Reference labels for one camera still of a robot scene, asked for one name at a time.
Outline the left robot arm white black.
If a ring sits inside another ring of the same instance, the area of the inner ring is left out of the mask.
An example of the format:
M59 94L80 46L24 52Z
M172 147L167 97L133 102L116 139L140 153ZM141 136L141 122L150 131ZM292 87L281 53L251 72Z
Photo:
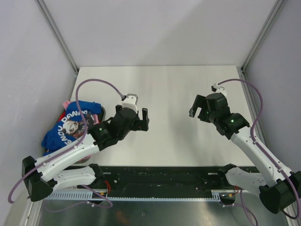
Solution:
M94 125L85 136L47 156L22 161L22 176L32 202L47 198L55 190L71 186L99 188L104 177L97 164L81 169L68 167L88 155L95 154L123 140L130 131L148 131L148 110L142 109L142 118L133 109L116 106L114 117Z

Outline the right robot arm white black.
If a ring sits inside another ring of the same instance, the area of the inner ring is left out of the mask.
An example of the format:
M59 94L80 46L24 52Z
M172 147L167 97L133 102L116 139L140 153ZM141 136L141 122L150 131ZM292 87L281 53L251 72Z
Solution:
M273 214L299 199L294 191L301 193L301 173L285 166L260 140L252 140L249 122L241 114L231 113L224 94L196 95L189 116L194 117L198 108L201 109L198 118L212 123L222 136L245 153L259 171L258 174L248 173L228 164L220 169L221 174L217 177L220 188L228 189L231 185L243 188L258 196Z

